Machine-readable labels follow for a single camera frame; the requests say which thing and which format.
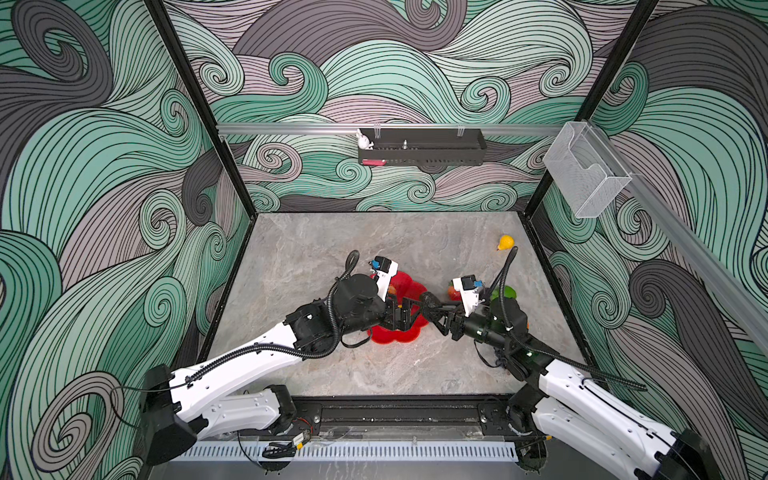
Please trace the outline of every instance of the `black frame post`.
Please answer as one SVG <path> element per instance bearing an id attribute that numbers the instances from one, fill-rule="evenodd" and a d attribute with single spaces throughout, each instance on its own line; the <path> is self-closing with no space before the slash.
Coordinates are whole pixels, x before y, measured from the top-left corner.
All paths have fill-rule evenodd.
<path id="1" fill-rule="evenodd" d="M 245 211 L 248 213 L 251 222 L 256 221 L 256 208 L 253 205 L 253 201 L 250 199 L 243 178 L 237 171 L 237 164 L 232 157 L 230 149 L 224 145 L 224 142 L 222 142 L 219 137 L 214 113 L 205 99 L 203 88 L 197 82 L 194 70 L 192 70 L 192 64 L 187 57 L 187 53 L 184 51 L 184 47 L 181 45 L 181 40 L 176 33 L 173 23 L 170 21 L 168 10 L 165 9 L 162 0 L 144 0 L 144 3 L 147 6 L 147 10 L 149 10 L 157 31 L 160 32 L 160 37 L 163 39 L 163 43 L 170 55 L 170 59 L 174 62 L 174 65 L 176 65 L 181 81 L 184 83 L 184 87 L 190 95 L 192 105 L 200 116 L 205 130 L 208 132 L 208 136 L 210 136 L 210 141 L 214 145 L 216 153 L 219 154 L 219 158 L 221 159 L 224 168 L 227 170 L 227 174 L 230 176 L 230 180 L 235 187 L 237 196 L 240 198 L 240 201 L 243 202 L 243 206 L 245 207 Z"/>
<path id="2" fill-rule="evenodd" d="M 608 88 L 611 87 L 614 78 L 619 74 L 624 66 L 624 62 L 632 52 L 637 38 L 640 37 L 640 33 L 643 31 L 658 2 L 659 0 L 640 0 L 637 3 L 637 6 L 632 11 L 632 15 L 627 20 L 627 24 L 624 26 L 624 30 L 621 31 L 621 35 L 616 39 L 613 50 L 608 54 L 608 59 L 600 70 L 598 78 L 594 81 L 592 88 L 584 99 L 584 103 L 581 104 L 581 108 L 579 108 L 574 121 L 584 121 L 592 118 L 603 96 L 608 92 Z M 541 177 L 541 181 L 539 181 L 536 191 L 528 201 L 528 205 L 525 206 L 525 216 L 527 218 L 533 217 L 536 209 L 539 208 L 544 200 L 544 195 L 549 191 L 550 185 L 552 185 L 552 176 L 547 170 L 544 172 L 544 176 Z"/>

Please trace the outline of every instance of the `yellow pear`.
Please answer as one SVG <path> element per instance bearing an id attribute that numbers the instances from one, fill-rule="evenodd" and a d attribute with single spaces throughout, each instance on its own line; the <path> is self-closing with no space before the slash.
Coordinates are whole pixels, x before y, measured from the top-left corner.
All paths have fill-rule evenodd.
<path id="1" fill-rule="evenodd" d="M 509 250 L 515 246 L 515 239 L 509 235 L 502 235 L 502 238 L 498 241 L 498 247 L 496 250 Z"/>

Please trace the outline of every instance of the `aluminum rail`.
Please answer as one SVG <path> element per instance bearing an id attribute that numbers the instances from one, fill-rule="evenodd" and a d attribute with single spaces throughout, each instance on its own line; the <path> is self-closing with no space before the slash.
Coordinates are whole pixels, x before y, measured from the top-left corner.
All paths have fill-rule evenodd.
<path id="1" fill-rule="evenodd" d="M 354 135 L 360 128 L 479 128 L 484 135 L 554 137 L 563 124 L 316 124 L 309 122 L 265 122 L 218 124 L 222 135 Z"/>

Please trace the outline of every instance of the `white rabbit figurine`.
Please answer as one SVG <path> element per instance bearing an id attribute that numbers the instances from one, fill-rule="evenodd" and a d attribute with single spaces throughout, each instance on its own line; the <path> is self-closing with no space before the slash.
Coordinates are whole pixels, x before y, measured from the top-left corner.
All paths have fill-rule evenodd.
<path id="1" fill-rule="evenodd" d="M 360 150 L 373 150 L 373 142 L 363 135 L 359 129 L 355 135 L 357 136 L 357 146 Z"/>

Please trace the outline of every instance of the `gray marble floor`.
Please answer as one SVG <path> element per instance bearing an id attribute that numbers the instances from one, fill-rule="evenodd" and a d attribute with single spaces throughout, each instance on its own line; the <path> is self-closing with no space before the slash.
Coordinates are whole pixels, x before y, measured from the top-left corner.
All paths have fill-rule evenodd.
<path id="1" fill-rule="evenodd" d="M 265 332 L 299 305 L 325 296 L 350 250 L 360 251 L 356 273 L 375 255 L 447 300 L 452 278 L 474 273 L 493 281 L 507 252 L 498 238 L 512 235 L 520 251 L 507 284 L 528 314 L 531 333 L 572 359 L 581 355 L 541 265 L 515 213 L 261 214 L 224 310 L 210 357 Z M 350 334 L 351 343 L 364 333 Z M 486 358 L 492 349 L 480 345 Z M 412 343 L 358 349 L 339 346 L 324 359 L 305 360 L 263 377 L 294 395 L 505 393 L 521 387 L 502 369 L 490 369 L 468 338 L 454 342 L 428 325 Z"/>

